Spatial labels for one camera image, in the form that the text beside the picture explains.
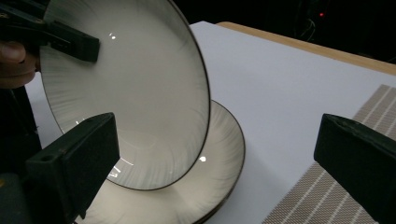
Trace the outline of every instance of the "striped placemat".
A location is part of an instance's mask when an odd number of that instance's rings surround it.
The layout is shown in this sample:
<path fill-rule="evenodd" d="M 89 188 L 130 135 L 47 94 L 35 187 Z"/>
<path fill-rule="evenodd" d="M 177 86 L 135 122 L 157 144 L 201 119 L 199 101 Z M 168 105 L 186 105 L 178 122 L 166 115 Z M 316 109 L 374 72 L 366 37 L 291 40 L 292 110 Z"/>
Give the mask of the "striped placemat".
<path fill-rule="evenodd" d="M 353 118 L 396 140 L 396 88 L 381 85 Z M 315 162 L 263 224 L 376 223 Z"/>

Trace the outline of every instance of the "white table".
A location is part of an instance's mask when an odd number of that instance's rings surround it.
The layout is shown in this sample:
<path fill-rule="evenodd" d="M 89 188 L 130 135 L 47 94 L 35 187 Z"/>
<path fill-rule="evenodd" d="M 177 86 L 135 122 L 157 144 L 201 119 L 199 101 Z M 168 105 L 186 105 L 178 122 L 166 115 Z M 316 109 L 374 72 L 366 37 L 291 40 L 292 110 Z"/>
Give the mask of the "white table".
<path fill-rule="evenodd" d="M 207 22 L 191 26 L 204 55 L 211 97 L 239 121 L 244 170 L 207 223 L 261 223 L 314 162 L 323 113 L 352 118 L 396 77 Z M 27 85 L 43 145 L 60 135 L 37 77 Z"/>

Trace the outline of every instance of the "white plate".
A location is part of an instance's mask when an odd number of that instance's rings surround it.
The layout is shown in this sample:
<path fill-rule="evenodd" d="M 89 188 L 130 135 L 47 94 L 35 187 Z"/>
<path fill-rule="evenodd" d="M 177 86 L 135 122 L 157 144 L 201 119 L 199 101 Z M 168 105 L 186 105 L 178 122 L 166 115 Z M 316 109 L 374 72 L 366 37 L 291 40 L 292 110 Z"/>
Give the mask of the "white plate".
<path fill-rule="evenodd" d="M 121 159 L 109 180 L 158 189 L 186 174 L 205 142 L 210 94 L 201 52 L 175 5 L 52 0 L 44 20 L 60 21 L 101 44 L 97 63 L 41 49 L 45 92 L 63 133 L 113 112 Z"/>
<path fill-rule="evenodd" d="M 198 162 L 163 189 L 127 189 L 106 181 L 78 224 L 204 222 L 228 198 L 242 171 L 245 141 L 233 115 L 212 102 L 209 134 Z"/>

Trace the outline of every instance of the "black clamp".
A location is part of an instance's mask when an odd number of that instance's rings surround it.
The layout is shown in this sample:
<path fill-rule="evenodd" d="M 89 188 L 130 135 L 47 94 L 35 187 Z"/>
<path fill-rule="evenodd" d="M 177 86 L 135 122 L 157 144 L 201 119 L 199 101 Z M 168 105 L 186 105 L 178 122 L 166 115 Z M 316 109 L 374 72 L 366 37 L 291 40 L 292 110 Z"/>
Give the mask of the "black clamp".
<path fill-rule="evenodd" d="M 31 8 L 45 10 L 35 4 Z M 58 21 L 46 23 L 35 15 L 18 8 L 0 3 L 0 39 L 16 40 L 30 46 L 50 44 L 67 55 L 86 62 L 95 63 L 99 54 L 99 39 L 82 33 Z"/>

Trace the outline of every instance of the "plate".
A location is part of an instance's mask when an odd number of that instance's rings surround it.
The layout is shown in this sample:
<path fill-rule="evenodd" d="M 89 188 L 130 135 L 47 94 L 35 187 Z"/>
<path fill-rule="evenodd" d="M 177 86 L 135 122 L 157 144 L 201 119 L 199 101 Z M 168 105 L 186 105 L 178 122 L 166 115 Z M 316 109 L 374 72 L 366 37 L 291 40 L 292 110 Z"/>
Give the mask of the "plate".
<path fill-rule="evenodd" d="M 44 89 L 62 132 L 113 112 L 121 158 L 109 180 L 159 189 L 186 174 L 205 142 L 210 93 L 201 52 L 177 7 L 167 0 L 53 0 L 44 21 L 101 45 L 96 63 L 40 50 Z"/>
<path fill-rule="evenodd" d="M 209 134 L 198 162 L 173 185 L 156 190 L 106 181 L 84 220 L 92 223 L 202 223 L 222 206 L 242 171 L 245 140 L 233 115 L 212 102 Z"/>

